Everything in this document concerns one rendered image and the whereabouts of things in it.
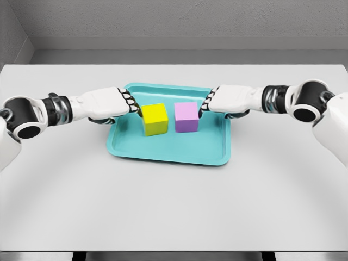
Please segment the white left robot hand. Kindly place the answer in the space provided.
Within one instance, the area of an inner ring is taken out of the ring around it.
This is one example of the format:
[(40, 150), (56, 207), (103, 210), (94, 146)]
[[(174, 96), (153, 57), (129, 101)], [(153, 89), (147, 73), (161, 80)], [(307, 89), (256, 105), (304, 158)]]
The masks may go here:
[(129, 113), (143, 117), (138, 102), (124, 88), (109, 87), (89, 91), (82, 98), (88, 120), (96, 124), (114, 124), (117, 117)]

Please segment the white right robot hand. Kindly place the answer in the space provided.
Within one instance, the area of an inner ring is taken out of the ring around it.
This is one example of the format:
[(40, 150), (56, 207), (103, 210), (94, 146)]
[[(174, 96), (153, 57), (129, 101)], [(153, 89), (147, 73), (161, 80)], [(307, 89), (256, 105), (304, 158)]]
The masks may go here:
[(237, 119), (250, 112), (249, 94), (253, 89), (242, 85), (220, 85), (211, 89), (198, 110), (201, 118), (205, 111), (225, 114), (226, 119)]

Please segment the pink cube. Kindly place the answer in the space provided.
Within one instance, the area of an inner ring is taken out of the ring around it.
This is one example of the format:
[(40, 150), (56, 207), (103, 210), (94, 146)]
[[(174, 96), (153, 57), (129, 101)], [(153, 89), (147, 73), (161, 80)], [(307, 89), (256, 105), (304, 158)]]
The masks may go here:
[(198, 107), (196, 102), (175, 103), (175, 131), (177, 133), (198, 130)]

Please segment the yellow cube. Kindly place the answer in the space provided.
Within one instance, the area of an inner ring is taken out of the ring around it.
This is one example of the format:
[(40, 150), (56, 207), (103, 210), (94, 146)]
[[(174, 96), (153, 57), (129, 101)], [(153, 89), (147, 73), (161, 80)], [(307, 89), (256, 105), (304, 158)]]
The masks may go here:
[(167, 132), (169, 118), (164, 103), (143, 105), (141, 111), (146, 136), (165, 134)]

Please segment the teal tray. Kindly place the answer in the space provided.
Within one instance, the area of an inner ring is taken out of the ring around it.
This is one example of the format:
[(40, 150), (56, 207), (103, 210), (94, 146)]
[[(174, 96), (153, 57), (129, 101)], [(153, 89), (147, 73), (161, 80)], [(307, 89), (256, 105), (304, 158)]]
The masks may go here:
[(130, 83), (125, 87), (140, 105), (165, 105), (169, 127), (165, 134), (145, 136), (142, 119), (135, 113), (116, 118), (106, 147), (118, 157), (220, 166), (231, 157), (231, 123), (223, 114), (203, 113), (198, 130), (175, 131), (176, 102), (201, 105), (209, 88), (178, 85)]

